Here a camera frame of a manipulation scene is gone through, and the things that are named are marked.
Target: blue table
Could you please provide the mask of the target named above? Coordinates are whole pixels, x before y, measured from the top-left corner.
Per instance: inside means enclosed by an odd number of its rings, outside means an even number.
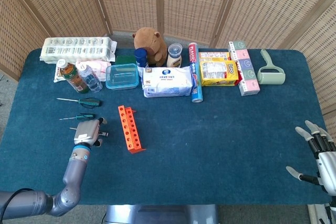
[[[256,70],[265,65],[260,50],[249,50]],[[118,49],[117,57],[131,55]],[[190,97],[145,98],[141,87],[77,94],[65,81],[53,83],[55,65],[32,51],[15,94],[0,146],[1,190],[21,187],[56,194],[73,147],[81,112],[104,116],[110,133],[91,153],[81,204],[320,204],[329,196],[320,187],[288,174],[291,165],[314,174],[315,160],[295,132],[310,120],[324,127],[309,68],[302,53],[269,50],[286,73],[281,86],[262,86],[242,97],[238,87],[204,87],[202,103]],[[188,52],[182,52],[188,65]],[[96,97],[102,107],[84,109],[57,97]],[[142,146],[127,151],[118,106],[131,106]]]

